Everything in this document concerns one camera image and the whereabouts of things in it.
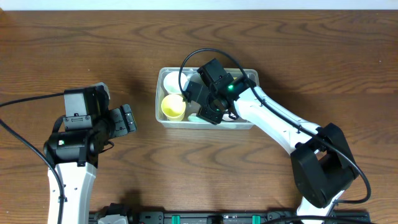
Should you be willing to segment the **white plastic spoon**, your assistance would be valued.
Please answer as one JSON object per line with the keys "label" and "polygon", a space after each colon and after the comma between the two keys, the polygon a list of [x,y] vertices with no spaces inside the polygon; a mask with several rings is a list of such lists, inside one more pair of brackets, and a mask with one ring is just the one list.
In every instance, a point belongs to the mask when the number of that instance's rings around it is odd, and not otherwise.
{"label": "white plastic spoon", "polygon": [[194,123],[203,122],[203,120],[201,118],[199,118],[196,113],[190,114],[187,117],[187,119],[189,120],[189,122],[194,122]]}

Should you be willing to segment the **clear plastic container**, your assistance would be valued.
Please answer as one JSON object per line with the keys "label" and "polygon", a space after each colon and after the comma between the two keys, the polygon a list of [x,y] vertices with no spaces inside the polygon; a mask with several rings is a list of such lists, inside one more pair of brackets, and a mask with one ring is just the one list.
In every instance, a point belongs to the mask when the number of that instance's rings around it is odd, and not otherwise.
{"label": "clear plastic container", "polygon": [[[182,71],[186,76],[197,72],[198,67],[185,67]],[[159,71],[159,77],[157,81],[156,95],[155,95],[155,117],[156,120],[161,123],[165,128],[177,128],[177,129],[251,129],[254,125],[244,119],[237,119],[233,122],[222,121],[220,124],[214,125],[208,122],[189,122],[187,117],[196,113],[199,110],[200,105],[196,102],[187,104],[185,116],[182,121],[169,121],[166,115],[161,110],[161,102],[165,96],[168,95],[164,88],[164,78],[170,72],[179,72],[179,67],[164,67]],[[238,78],[242,75],[238,68],[225,68],[234,78]],[[244,68],[247,76],[259,86],[259,75],[256,70]]]}

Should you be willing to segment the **yellow plastic cup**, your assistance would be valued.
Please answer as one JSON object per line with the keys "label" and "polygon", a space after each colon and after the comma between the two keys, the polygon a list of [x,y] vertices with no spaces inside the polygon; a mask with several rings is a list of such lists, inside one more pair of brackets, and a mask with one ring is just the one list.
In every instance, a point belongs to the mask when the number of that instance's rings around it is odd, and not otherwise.
{"label": "yellow plastic cup", "polygon": [[178,94],[167,95],[161,102],[161,110],[169,121],[182,121],[185,116],[186,102]]}

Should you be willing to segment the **white plastic cup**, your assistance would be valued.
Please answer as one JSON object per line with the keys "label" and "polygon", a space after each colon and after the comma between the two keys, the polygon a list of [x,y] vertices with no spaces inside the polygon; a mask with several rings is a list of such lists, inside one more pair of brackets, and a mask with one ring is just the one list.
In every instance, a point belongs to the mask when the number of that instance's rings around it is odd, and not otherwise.
{"label": "white plastic cup", "polygon": [[164,88],[168,94],[181,95],[180,86],[183,88],[188,82],[188,78],[184,73],[170,72],[164,78]]}

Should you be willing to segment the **white plastic fork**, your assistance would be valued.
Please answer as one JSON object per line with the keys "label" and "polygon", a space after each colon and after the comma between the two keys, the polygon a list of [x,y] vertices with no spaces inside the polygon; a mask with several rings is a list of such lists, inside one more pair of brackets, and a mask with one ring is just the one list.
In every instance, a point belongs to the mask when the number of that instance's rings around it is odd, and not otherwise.
{"label": "white plastic fork", "polygon": [[229,113],[225,113],[222,118],[222,120],[226,121],[226,122],[233,122],[237,119],[238,119],[237,116],[235,116],[234,114],[229,114]]}

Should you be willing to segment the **grey plastic cup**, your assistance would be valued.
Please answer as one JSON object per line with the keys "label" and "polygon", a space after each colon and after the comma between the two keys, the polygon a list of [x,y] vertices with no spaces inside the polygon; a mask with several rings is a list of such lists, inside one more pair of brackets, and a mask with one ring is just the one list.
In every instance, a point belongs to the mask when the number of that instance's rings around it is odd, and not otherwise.
{"label": "grey plastic cup", "polygon": [[204,84],[203,80],[201,79],[201,76],[197,72],[194,72],[191,75],[188,75],[187,77],[190,82],[199,83],[201,85]]}

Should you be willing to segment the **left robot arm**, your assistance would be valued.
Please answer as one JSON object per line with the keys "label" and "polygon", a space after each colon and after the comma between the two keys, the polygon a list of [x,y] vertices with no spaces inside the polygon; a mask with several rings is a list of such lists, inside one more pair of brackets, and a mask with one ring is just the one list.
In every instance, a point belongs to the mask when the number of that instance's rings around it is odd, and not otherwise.
{"label": "left robot arm", "polygon": [[111,140],[136,131],[128,104],[109,109],[103,83],[65,90],[65,115],[44,144],[50,162],[49,223],[88,223],[99,154]]}

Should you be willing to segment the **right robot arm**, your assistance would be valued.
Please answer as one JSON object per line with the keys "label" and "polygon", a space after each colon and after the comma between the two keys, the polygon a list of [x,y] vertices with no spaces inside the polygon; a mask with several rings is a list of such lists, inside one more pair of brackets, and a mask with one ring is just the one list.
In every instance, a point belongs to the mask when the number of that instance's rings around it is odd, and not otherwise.
{"label": "right robot arm", "polygon": [[343,131],[333,123],[321,127],[298,117],[269,98],[246,73],[235,78],[215,58],[197,72],[201,83],[180,85],[185,99],[200,105],[197,116],[217,125],[228,113],[259,127],[290,156],[303,196],[297,215],[329,215],[359,175]]}

